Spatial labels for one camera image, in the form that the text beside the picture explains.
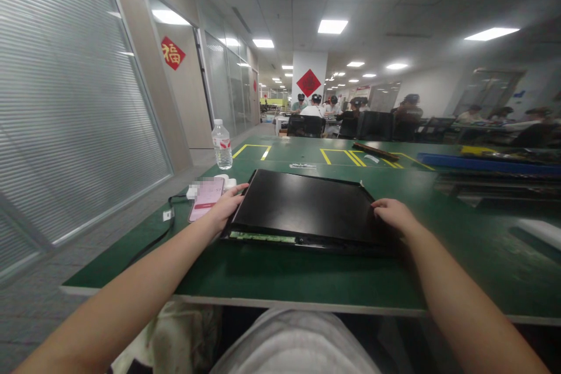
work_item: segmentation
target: cable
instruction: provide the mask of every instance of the cable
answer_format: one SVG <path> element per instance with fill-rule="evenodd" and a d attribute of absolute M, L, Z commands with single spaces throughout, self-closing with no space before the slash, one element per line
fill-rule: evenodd
<path fill-rule="evenodd" d="M 158 238 L 156 238 L 155 240 L 152 240 L 152 242 L 150 242 L 148 245 L 146 245 L 142 250 L 140 250 L 137 254 L 135 254 L 131 260 L 129 260 L 129 262 L 127 263 L 127 265 L 125 266 L 125 268 L 123 269 L 123 272 L 128 269 L 129 267 L 131 267 L 134 263 L 136 263 L 136 261 L 138 259 L 140 259 L 144 253 L 146 253 L 148 250 L 150 250 L 153 246 L 155 246 L 156 244 L 158 244 L 161 240 L 164 239 L 164 237 L 173 229 L 174 224 L 175 224 L 175 211 L 174 211 L 174 205 L 172 203 L 174 198 L 184 198 L 186 199 L 187 197 L 185 195 L 175 195 L 175 196 L 171 196 L 170 198 L 168 198 L 168 206 L 169 209 L 171 210 L 171 219 L 169 220 L 169 227 L 166 229 L 166 231 L 161 234 Z"/>

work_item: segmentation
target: workbench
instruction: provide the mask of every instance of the workbench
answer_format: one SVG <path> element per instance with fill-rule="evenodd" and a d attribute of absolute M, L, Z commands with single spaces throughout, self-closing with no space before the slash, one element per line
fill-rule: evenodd
<path fill-rule="evenodd" d="M 439 168 L 417 153 L 456 154 L 459 147 L 365 142 L 400 157 L 397 163 L 364 159 L 351 140 L 251 137 L 234 150 L 234 165 L 216 165 L 203 176 L 226 173 L 238 183 L 257 168 L 362 181 L 374 198 L 406 203 L 514 322 L 561 325 L 561 252 L 540 252 L 535 239 L 514 229 L 516 217 L 474 209 L 435 191 Z M 308 164 L 308 168 L 291 168 Z M 175 205 L 173 233 L 188 225 L 192 202 Z M 67 293 L 92 295 L 117 276 L 129 259 L 167 229 L 162 205 L 131 232 L 67 280 Z M 547 220 L 561 226 L 561 219 Z M 271 244 L 210 244 L 178 286 L 191 303 L 280 307 L 391 316 L 422 316 L 426 304 L 413 277 L 391 258 L 328 254 Z"/>

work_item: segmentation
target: hand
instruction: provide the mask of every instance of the hand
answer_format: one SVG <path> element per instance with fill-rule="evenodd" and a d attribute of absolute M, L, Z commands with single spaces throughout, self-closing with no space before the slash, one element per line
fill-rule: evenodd
<path fill-rule="evenodd" d="M 242 202 L 242 200 L 244 200 L 243 196 L 237 196 L 237 194 L 249 186 L 250 185 L 248 183 L 244 183 L 238 184 L 236 187 L 232 187 L 224 193 L 212 209 L 203 216 L 208 217 L 213 222 L 213 226 L 215 226 L 217 233 L 224 229 L 230 215 L 234 213 L 234 211 L 238 208 L 238 205 Z"/>
<path fill-rule="evenodd" d="M 374 214 L 381 217 L 387 224 L 404 232 L 415 225 L 417 219 L 406 205 L 395 199 L 379 199 L 372 203 Z"/>

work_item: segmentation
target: red diamond sign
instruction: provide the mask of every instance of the red diamond sign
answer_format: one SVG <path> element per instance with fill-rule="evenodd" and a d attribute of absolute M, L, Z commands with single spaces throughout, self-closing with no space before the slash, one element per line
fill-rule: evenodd
<path fill-rule="evenodd" d="M 309 69 L 304 76 L 296 82 L 296 85 L 298 85 L 304 95 L 310 96 L 321 86 L 321 82 L 317 79 L 316 75 L 314 75 L 314 72 Z"/>

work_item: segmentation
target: plastic bottle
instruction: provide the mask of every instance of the plastic bottle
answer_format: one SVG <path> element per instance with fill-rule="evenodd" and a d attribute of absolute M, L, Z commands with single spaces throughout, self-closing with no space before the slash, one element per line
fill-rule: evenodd
<path fill-rule="evenodd" d="M 222 125 L 222 120 L 214 120 L 214 130 L 212 131 L 212 143 L 216 154 L 216 164 L 220 169 L 230 169 L 232 167 L 232 148 L 230 147 L 230 133 Z"/>

